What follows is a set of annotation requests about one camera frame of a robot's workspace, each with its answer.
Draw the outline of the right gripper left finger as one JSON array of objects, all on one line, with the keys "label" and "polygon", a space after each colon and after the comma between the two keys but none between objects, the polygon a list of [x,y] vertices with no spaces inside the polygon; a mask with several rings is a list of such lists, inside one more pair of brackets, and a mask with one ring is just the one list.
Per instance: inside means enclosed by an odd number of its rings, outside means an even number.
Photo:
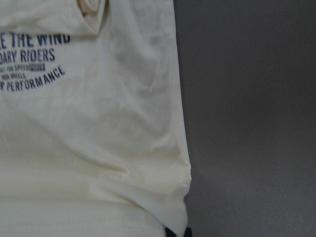
[{"label": "right gripper left finger", "polygon": [[169,228],[165,228],[164,230],[165,230],[166,237],[176,237],[176,234],[172,230],[170,230]]}]

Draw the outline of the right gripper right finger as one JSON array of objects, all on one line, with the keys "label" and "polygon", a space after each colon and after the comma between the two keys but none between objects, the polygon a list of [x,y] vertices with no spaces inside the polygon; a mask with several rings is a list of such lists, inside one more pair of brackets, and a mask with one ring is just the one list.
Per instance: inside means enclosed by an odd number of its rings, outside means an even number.
[{"label": "right gripper right finger", "polygon": [[192,237],[192,229],[191,228],[186,228],[184,237]]}]

